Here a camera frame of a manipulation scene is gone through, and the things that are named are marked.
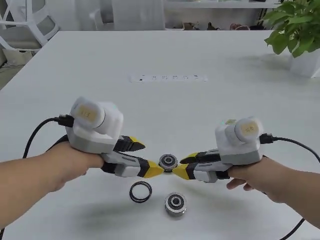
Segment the potted plant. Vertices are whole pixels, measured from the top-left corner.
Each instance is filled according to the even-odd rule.
[[[267,13],[274,31],[264,41],[279,55],[292,54],[290,70],[306,77],[320,77],[320,0],[285,1]]]

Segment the shelf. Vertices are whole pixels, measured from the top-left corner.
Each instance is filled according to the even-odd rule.
[[[278,3],[257,2],[257,1],[165,1],[165,8],[168,9],[274,9],[279,6]]]

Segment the cable connector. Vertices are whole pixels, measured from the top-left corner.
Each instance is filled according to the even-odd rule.
[[[68,128],[72,128],[74,126],[74,117],[71,115],[59,115],[59,117],[57,117],[56,122],[61,125],[61,126],[65,126]]]
[[[264,133],[260,136],[260,144],[273,144],[275,141],[271,133]]]

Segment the white pot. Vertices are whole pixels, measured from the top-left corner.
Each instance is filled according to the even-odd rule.
[[[292,57],[290,71],[308,78],[320,77],[320,49]]]

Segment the power strip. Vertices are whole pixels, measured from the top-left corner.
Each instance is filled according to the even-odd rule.
[[[159,82],[207,82],[205,75],[131,75],[129,81],[132,83],[159,83]]]

